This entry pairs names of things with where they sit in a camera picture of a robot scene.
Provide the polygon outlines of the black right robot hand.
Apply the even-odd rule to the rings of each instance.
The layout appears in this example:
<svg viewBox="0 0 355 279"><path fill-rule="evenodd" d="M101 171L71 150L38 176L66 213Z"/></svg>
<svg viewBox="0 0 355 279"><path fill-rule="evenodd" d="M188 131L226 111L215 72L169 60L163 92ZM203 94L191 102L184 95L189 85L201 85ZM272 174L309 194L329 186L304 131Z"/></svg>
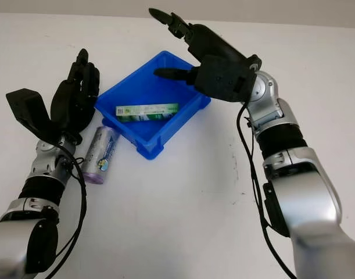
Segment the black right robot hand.
<svg viewBox="0 0 355 279"><path fill-rule="evenodd" d="M200 63L190 70L158 68L154 75L186 81L201 92L251 90L256 80L256 70L262 64L257 55L249 57L236 50L204 24L185 22L174 12L149 8L149 14L178 39L184 40L188 52Z"/></svg>

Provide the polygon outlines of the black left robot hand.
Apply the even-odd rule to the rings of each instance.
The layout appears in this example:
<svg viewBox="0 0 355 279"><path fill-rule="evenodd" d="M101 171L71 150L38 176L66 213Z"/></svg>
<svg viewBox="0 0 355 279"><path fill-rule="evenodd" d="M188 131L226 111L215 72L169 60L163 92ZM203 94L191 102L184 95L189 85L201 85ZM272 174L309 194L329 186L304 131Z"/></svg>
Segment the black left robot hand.
<svg viewBox="0 0 355 279"><path fill-rule="evenodd" d="M51 120L74 145L83 140L80 132L91 122L99 95L100 72L88 61L88 52L81 49L51 102Z"/></svg>

